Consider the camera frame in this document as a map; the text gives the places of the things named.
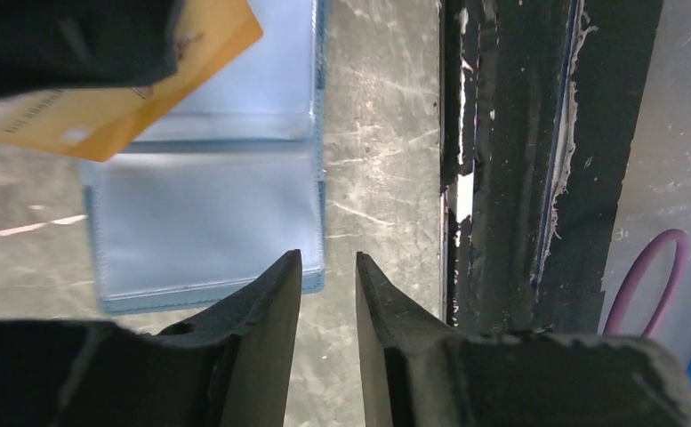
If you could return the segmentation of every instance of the concrete floor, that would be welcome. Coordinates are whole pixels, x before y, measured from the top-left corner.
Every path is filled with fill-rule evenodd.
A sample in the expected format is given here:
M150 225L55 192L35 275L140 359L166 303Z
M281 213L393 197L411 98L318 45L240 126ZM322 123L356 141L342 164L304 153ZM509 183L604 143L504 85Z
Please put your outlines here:
M437 312L438 18L434 2L331 0L325 290L303 297L285 425L364 424L354 260ZM6 105L0 103L0 116ZM0 145L0 230L84 214L76 160ZM192 311L115 318L157 332ZM85 222L0 236L0 318L104 318Z

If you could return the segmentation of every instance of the scratch on floor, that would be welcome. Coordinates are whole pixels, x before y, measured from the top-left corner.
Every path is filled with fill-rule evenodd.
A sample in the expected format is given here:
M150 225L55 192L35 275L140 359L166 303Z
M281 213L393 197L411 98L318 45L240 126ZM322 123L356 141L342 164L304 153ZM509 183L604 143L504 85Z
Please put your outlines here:
M430 131L427 131L425 133L422 133L408 141L406 141L406 146L411 146L412 144L416 143L417 141L420 141L423 138L426 138L427 136L431 136L435 133L439 133L439 129L432 129ZM437 147L421 147L421 149L429 149L431 151L438 151L439 148ZM371 157L355 157L355 158L344 158L343 160L334 160L332 162L326 162L326 166L339 166L339 165L347 165L349 163L362 163L362 162L371 162L374 160L379 160L381 158L385 157L390 157L390 156L396 156L401 153L405 153L406 151L404 149L396 149L394 151L390 151L388 153L383 153L378 156L371 156Z
M689 44L689 43L691 43L691 37L689 37L688 40L683 42L683 44L681 44L680 47L686 47L686 44Z
M402 182L414 182L415 180L411 180L406 178L405 176L398 176L393 173L386 173L381 171L378 167L374 167L374 172L377 175L377 178L381 178L381 181L385 181L386 179L391 179L395 181L402 181Z
M39 230L47 225L70 225L75 224L88 218L88 215L75 215L67 218L59 218L59 220L51 220L48 222L37 222L35 224L23 225L21 227L13 227L11 229L0 230L0 238L6 238L14 234L26 233L33 230Z
M363 9L354 6L353 3L351 3L350 1L348 1L348 0L340 0L340 3L345 4L346 6L348 6L348 8L350 9L350 11L353 12L354 15L356 15L356 18L364 18L364 19L366 19L366 20L372 20L372 19L371 19L371 15L369 15L369 14L366 13L366 12L364 12Z
M361 137L366 133L370 133L372 131L379 131L382 129L382 126L379 125L360 125L356 123L356 126L358 126L358 129L355 131L349 131L349 132L330 132L330 133L325 133L324 136L329 136L329 137L338 137L338 138L349 138L350 136L355 136L355 137Z
M342 205L340 203L337 203L337 202L331 202L331 203L334 207L338 207L338 208L342 209L343 211L345 211L349 214L354 214L356 216L360 216L361 218L366 218L367 220L369 220L371 222L375 222L375 223L380 224L380 225L395 225L393 222L386 222L386 221L380 220L379 218L374 218L373 216L369 215L368 213L357 211L353 208L347 207L347 206Z
M416 203L414 203L414 202L412 202L412 201L410 201L410 200L405 200L405 199L403 199L403 198L394 197L394 196L392 196L392 195L390 195L390 194L385 194L385 196L387 196L387 198L388 198L389 200L394 200L394 201L396 201L396 202L398 202L398 203L402 203L402 204L405 204L405 205L416 205Z
M378 77L378 76L375 76L373 74L363 73L361 71L356 71L355 69L353 69L351 67L340 66L340 67L334 67L334 68L349 72L350 74L354 74L354 75L361 77L361 78L364 78L364 79L368 79L368 80L372 80L372 81L377 82L377 83L381 83L382 85L385 85L391 89L398 90L398 91L405 93L405 94L418 95L418 96L426 96L426 95L437 96L438 95L438 93L436 91L431 91L429 89L426 89L426 88L423 88L420 86L409 87L409 86L401 85L399 83L395 83L391 80L388 80L384 77Z
M81 281L76 282L76 283L71 283L71 284L68 285L68 286L69 286L69 287L73 287L73 286L88 286L88 285L91 285L91 284L93 284L93 280L81 280Z
M331 234L329 236L324 236L324 238L327 239L334 239L334 238L360 238L363 236L362 234L353 234L353 233L345 233L345 234Z

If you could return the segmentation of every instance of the white paint residue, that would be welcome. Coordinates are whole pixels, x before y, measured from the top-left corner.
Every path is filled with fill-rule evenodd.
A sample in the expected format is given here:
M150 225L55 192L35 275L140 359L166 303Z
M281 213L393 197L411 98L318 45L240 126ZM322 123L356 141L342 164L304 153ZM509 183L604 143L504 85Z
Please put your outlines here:
M53 224L53 225L75 224L76 222L80 222L80 221L85 220L87 217L88 217L87 215L69 216L68 218L60 218L59 220L52 220L49 222L37 222L35 224L24 225L22 227L14 227L11 229L0 230L0 238L6 238L7 236L25 233L28 231L39 230L42 227L46 227L49 224Z
M70 225L75 224L76 222L83 221L87 217L87 215L69 216L68 218L60 218L59 220L49 221L49 223L54 225Z
M667 206L667 207L657 209L657 210L650 212L650 213L639 213L639 214L635 214L635 215L628 215L626 217L626 221L627 222L635 222L635 221L643 220L644 218L646 218L648 216L655 217L655 216L677 215L681 212L690 211L690 210L691 210L691 204Z
M461 22L461 34L465 34L465 28L468 26L468 10L463 8L463 10L460 13L460 22ZM463 164L463 145L462 145L462 122L463 122L463 117L465 116L465 67L468 65L468 63L465 61L465 59L462 57L463 53L463 37L461 36L460 38L460 55L461 55L461 93L460 93L460 114L458 115L458 166Z
M465 34L465 29L468 27L468 9L462 8L459 18L461 19L461 35Z
M12 236L13 234L25 233L27 231L38 230L46 225L46 222L37 222L36 224L24 225L22 227L15 227L12 229L0 230L0 238Z
M624 228L620 228L618 231L615 232L615 240L620 241L623 240L624 238L628 237L628 230Z
M653 187L651 187L651 190L654 193L663 194L663 193L674 193L674 192L678 191L678 189L687 188L687 187L691 187L691 177L688 177L688 178L685 178L685 179L682 179L679 181L673 180L670 183L664 184L664 185L653 186Z
M473 173L458 175L458 198L455 208L455 218L460 225L473 215ZM455 235L455 246L460 247L460 230Z
M546 259L550 255L552 238L555 236L559 238L559 235L557 234L557 199L559 195L566 192L567 179L571 172L571 161L573 159L573 153L575 152L574 129L575 122L578 117L578 102L575 100L577 88L575 82L573 81L573 74L575 73L575 69L577 67L578 53L583 48L583 43L586 41L586 36L593 31L599 30L599 27L591 25L591 18L583 9L583 3L584 0L578 0L578 13L575 16L576 22L581 23L581 25L576 25L574 29L574 45L572 46L570 67L567 76L566 102L563 102L562 107L562 118L560 119L558 132L558 146L555 155L555 170L552 174L554 189L552 191L550 201L550 226L547 231L545 243L546 247L544 248L543 259Z

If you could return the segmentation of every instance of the blue card holder edge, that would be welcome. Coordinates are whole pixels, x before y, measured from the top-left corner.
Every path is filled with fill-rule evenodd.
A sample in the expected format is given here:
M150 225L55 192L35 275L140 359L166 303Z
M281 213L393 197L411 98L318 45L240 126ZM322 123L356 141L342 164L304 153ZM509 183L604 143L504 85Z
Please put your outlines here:
M325 184L320 181L318 184L319 194L320 194L320 208L324 212L324 191ZM92 203L93 190L91 186L84 187L84 203L86 209L91 212L90 209ZM324 215L322 218L322 227L324 227ZM89 235L92 236L92 222L88 222ZM95 239L91 238L92 252L96 254L98 250L96 246ZM324 270L311 271L309 273L304 273L302 280L302 292L304 294L314 294L319 292L324 287ZM99 305L101 309L110 314L137 314L137 313L147 313L161 310L174 310L174 309L190 309L205 307L213 302L217 302L230 296L232 293L236 292L238 289L245 286L245 284L212 287L212 288L198 288L190 289L186 291L180 291L175 293L165 293L157 295L139 295L133 298L123 298L123 299L108 299L99 295Z
M316 117L316 158L314 167L316 168L317 186L319 195L319 209L321 218L322 231L322 250L323 257L326 258L326 246L324 244L325 234L325 173L324 173L324 100L325 100L325 86L326 86L326 55L327 55L327 19L329 16L329 1L319 0L317 2L317 10L314 11L316 19L317 32L317 49L316 49L316 91L314 110ZM92 210L92 187L91 182L95 177L91 176L91 171L83 167L84 176L84 207L86 212L93 212ZM88 222L88 233L90 237L90 245L93 254L93 262L96 263L100 257L97 255L97 246L95 238L93 238L93 224ZM314 294L324 288L325 270L310 272L303 275L302 278L302 292L304 294ZM217 302L238 289L245 284L223 286L206 289L192 289L190 291L183 291L175 294L160 294L160 295L144 295L135 298L127 299L107 299L100 295L99 303L103 311L111 314L136 314L153 312L159 310L172 310L175 308L189 309L197 307L205 307L213 302Z

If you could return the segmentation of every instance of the peeling paint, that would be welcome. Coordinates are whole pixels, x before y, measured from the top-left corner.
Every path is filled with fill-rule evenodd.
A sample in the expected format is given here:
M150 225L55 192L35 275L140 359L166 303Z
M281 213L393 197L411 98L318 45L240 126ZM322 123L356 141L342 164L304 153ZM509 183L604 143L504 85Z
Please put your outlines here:
M76 215L69 216L68 218L60 218L59 220L49 221L49 223L54 225L70 225L75 224L76 222L83 221L86 218L88 218L88 215Z
M460 14L458 15L458 20L461 26L461 37L460 37L460 56L461 56L461 90L460 90L460 114L458 115L458 166L463 164L463 116L465 113L465 69L473 69L470 67L468 62L463 58L463 36L465 35L466 28L468 27L468 9L462 8Z
M562 105L562 116L560 119L558 132L558 146L554 162L555 170L553 171L552 175L554 187L550 201L550 224L544 241L545 248L542 262L544 262L550 255L552 238L559 238L559 235L557 234L557 199L561 194L566 192L567 179L571 172L571 161L573 159L573 153L575 153L574 129L575 121L578 117L578 102L575 100L577 87L576 82L573 80L573 74L575 73L577 67L578 53L583 48L583 44L586 41L586 36L591 32L599 30L599 27L591 25L591 18L589 17L589 14L583 9L584 1L585 0L578 0L576 6L578 9L575 15L576 25L574 26L570 66L567 73L567 94Z
M455 209L455 217L458 224L471 219L473 215L473 173L467 175L458 175L458 200ZM455 247L461 246L461 228L455 232Z

